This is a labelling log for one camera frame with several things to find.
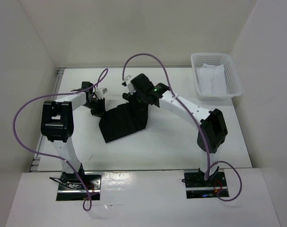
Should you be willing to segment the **black pleated skirt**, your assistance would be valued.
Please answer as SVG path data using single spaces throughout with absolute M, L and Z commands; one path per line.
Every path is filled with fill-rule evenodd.
M 148 106 L 124 103 L 107 111 L 99 122 L 106 143 L 121 139 L 146 128 Z

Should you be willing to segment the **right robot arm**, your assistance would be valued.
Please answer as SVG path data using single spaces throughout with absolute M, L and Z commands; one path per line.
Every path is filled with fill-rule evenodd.
M 218 149 L 225 142 L 228 134 L 223 113 L 198 106 L 189 100 L 173 93 L 171 88 L 163 83 L 153 85 L 144 74 L 135 77 L 128 75 L 122 80 L 127 87 L 127 98 L 138 104 L 155 105 L 181 117 L 198 130 L 197 144 L 204 155 L 199 167 L 199 181 L 204 186 L 211 185 L 218 172 Z

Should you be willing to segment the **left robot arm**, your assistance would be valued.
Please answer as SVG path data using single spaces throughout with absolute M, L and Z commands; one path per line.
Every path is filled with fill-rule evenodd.
M 95 116 L 105 113 L 107 88 L 93 88 L 93 84 L 82 82 L 81 88 L 55 101 L 43 104 L 41 133 L 54 146 L 61 157 L 63 183 L 70 183 L 75 189 L 86 184 L 86 177 L 81 162 L 77 158 L 71 136 L 74 132 L 73 111 L 84 106 Z

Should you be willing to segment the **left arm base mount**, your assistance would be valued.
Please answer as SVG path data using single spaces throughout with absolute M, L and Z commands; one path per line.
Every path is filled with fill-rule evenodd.
M 83 184 L 76 179 L 76 181 L 64 180 L 63 175 L 60 177 L 49 177 L 50 180 L 58 184 L 56 201 L 83 201 L 88 199 Z M 90 193 L 93 201 L 100 200 L 102 175 L 100 173 L 85 173 L 83 175 L 83 182 Z

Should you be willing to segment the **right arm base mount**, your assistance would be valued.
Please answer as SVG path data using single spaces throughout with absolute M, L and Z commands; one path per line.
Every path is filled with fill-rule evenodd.
M 212 179 L 204 180 L 199 172 L 184 172 L 182 182 L 185 184 L 187 199 L 229 197 L 225 173 L 219 171 Z

